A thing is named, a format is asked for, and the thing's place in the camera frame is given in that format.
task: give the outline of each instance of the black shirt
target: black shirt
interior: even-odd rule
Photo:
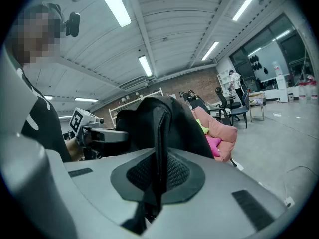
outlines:
[[[20,77],[38,97],[21,133],[38,141],[45,149],[58,152],[63,162],[72,161],[64,142],[58,114],[53,105],[31,84],[24,71],[20,67],[16,68]]]

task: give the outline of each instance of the white floor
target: white floor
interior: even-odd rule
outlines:
[[[319,106],[274,101],[265,105],[264,121],[260,114],[252,109],[251,123],[247,113],[247,129],[242,116],[234,122],[238,136],[232,157],[281,200],[303,201],[318,176],[300,166],[319,175]]]

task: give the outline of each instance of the ceiling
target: ceiling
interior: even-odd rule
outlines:
[[[79,35],[63,40],[61,57],[49,65],[25,70],[29,80],[51,100],[59,115],[75,107],[96,109],[143,87],[121,85],[146,74],[138,57],[146,55],[150,84],[176,72],[212,64],[235,45],[236,38],[269,13],[273,0],[253,0],[238,21],[232,17],[245,0],[122,0],[132,23],[120,27],[104,0],[31,0],[57,3],[64,17],[81,15]],[[201,61],[211,45],[219,44]],[[75,102],[95,98],[95,105]]]

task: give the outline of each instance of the pink sofa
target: pink sofa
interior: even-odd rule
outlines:
[[[227,162],[231,159],[231,151],[235,146],[237,139],[237,128],[223,125],[209,115],[202,107],[196,107],[191,111],[195,119],[199,119],[203,127],[209,128],[208,136],[220,138],[218,145],[220,157],[214,157],[215,160]]]

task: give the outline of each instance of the green cushion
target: green cushion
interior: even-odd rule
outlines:
[[[200,127],[201,127],[201,129],[203,130],[204,134],[207,134],[207,133],[209,132],[209,128],[203,127],[203,126],[200,124],[200,120],[199,120],[199,119],[197,119],[196,121],[197,121],[197,123],[200,125]]]

